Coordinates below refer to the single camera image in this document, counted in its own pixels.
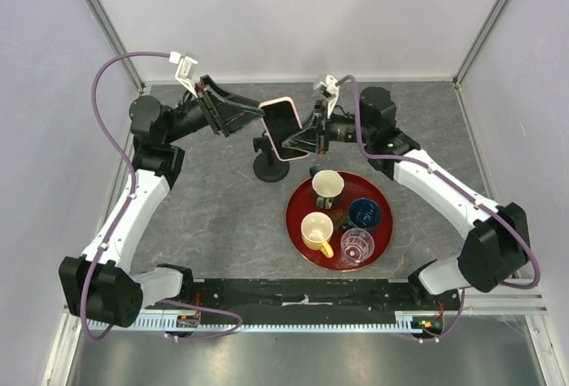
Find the pink smartphone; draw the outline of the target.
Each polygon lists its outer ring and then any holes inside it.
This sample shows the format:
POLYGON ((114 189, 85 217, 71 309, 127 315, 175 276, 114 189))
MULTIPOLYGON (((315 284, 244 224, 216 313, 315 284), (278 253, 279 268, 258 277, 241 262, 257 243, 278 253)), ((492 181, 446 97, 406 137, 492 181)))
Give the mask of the pink smartphone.
POLYGON ((264 116, 261 119, 272 149, 280 161, 292 161, 307 157, 309 154, 298 149, 288 149, 283 142, 301 130, 301 120, 293 99, 285 96, 270 101, 263 101, 259 108, 264 116))

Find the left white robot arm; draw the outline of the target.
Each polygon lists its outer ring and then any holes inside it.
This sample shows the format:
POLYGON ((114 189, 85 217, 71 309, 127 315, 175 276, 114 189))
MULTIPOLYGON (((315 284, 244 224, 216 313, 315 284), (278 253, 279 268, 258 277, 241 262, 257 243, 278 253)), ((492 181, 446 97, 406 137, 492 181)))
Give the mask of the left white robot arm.
POLYGON ((195 299, 188 268, 161 264, 131 276, 132 258, 150 219, 177 181, 185 152, 175 141, 211 127, 225 137, 262 117, 260 103, 203 76, 175 107, 142 95, 129 107, 134 154, 115 208, 78 257, 59 267, 69 312, 84 321, 128 327, 140 310, 167 300, 185 309, 195 299))

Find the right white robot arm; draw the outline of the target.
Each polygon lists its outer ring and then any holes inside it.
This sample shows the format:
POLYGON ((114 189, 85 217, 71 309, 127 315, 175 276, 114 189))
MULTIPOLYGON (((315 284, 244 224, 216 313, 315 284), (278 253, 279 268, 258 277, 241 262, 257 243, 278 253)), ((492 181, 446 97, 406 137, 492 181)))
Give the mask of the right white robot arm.
POLYGON ((375 170, 419 195, 456 228, 464 239, 460 254, 415 270, 408 301, 424 310, 453 289, 535 288, 541 271, 524 209, 484 197, 438 165, 397 127, 397 107, 388 90, 365 88, 355 103, 354 114, 344 117, 333 114, 332 105, 317 103, 299 130, 285 133, 283 145, 324 153, 332 141, 355 142, 375 170))

